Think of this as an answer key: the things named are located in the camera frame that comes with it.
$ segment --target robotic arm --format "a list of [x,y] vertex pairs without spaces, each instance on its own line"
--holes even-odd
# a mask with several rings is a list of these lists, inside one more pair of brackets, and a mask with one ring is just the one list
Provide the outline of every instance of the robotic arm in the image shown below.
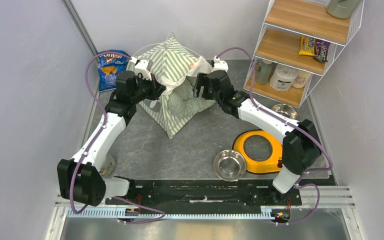
[[[144,99],[157,100],[166,89],[150,73],[152,66],[150,59],[137,61],[133,58],[132,61],[136,64],[134,72],[125,71],[117,77],[116,90],[111,94],[109,103],[105,106],[107,122],[104,122],[104,116],[102,116],[97,128],[79,152],[71,160],[62,159],[57,166],[60,193],[65,199],[70,198],[70,183],[74,169],[83,155],[85,156],[84,163],[80,165],[74,182],[74,201],[97,206],[103,199],[125,196],[128,192],[129,181],[127,179],[119,177],[103,179],[101,177],[115,166],[115,161],[108,154],[108,150],[136,113],[136,104]],[[309,120],[300,123],[288,119],[264,106],[260,107],[265,111],[258,110],[247,93],[234,89],[227,74],[226,62],[214,58],[212,65],[214,69],[211,73],[198,74],[194,97],[199,97],[201,88],[203,88],[202,98],[215,100],[225,113],[256,125],[282,143],[283,167],[273,180],[272,192],[274,195],[271,196],[274,199],[281,198],[294,186],[304,171],[316,161],[321,155],[321,151],[310,139],[286,123],[280,122],[273,115],[284,118],[319,140],[314,124]],[[95,139],[93,146],[88,152],[85,152],[86,146],[93,139]]]

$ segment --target metal bowl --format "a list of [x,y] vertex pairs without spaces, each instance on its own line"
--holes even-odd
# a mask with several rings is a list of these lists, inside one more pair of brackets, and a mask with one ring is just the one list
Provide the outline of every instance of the metal bowl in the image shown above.
[[232,182],[240,179],[247,170],[242,154],[235,150],[221,151],[214,160],[215,174],[222,180]]
[[271,108],[271,110],[273,110],[274,112],[284,117],[287,117],[293,120],[298,119],[298,112],[288,104],[284,104],[284,103],[276,104]]

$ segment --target white canister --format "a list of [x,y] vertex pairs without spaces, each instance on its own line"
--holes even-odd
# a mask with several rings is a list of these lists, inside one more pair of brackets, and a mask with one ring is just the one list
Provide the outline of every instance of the white canister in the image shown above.
[[298,76],[292,83],[292,87],[300,89],[304,87],[313,74],[308,71],[298,70]]
[[270,78],[270,87],[277,91],[288,91],[298,76],[298,70],[278,64]]

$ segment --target floor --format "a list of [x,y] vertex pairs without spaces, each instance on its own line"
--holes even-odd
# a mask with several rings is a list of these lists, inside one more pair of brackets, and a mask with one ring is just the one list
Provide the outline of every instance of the floor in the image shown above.
[[[292,209],[292,219],[306,216],[309,210]],[[276,226],[268,220],[211,219],[161,220],[123,225],[111,218],[67,218],[62,240],[129,239],[129,240],[349,240],[350,236],[340,209],[318,209],[305,222]]]
[[[228,60],[229,77],[237,90],[243,90],[249,61]],[[102,92],[99,99],[108,103],[111,91]],[[261,104],[272,107],[277,101],[258,96]],[[307,102],[297,109],[298,119],[312,119]],[[92,121],[94,129],[102,113],[96,109]],[[116,161],[114,176],[132,179],[217,179],[213,170],[215,156],[232,149],[235,138],[256,127],[225,114],[214,104],[196,114],[172,139],[139,105],[127,128],[114,141],[109,153]],[[260,160],[270,155],[271,147],[261,139],[250,139],[246,151]],[[323,156],[311,168],[325,167]],[[276,174],[255,175],[245,173],[243,179],[274,179]],[[306,178],[326,179],[327,172],[312,172]]]

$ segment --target yellow candy wrapper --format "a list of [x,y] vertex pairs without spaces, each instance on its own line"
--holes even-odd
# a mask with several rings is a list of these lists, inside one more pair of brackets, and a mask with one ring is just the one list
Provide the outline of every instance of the yellow candy wrapper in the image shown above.
[[315,48],[316,39],[314,37],[302,36],[301,37],[301,48],[299,50],[299,55],[306,56],[315,56],[314,48]]

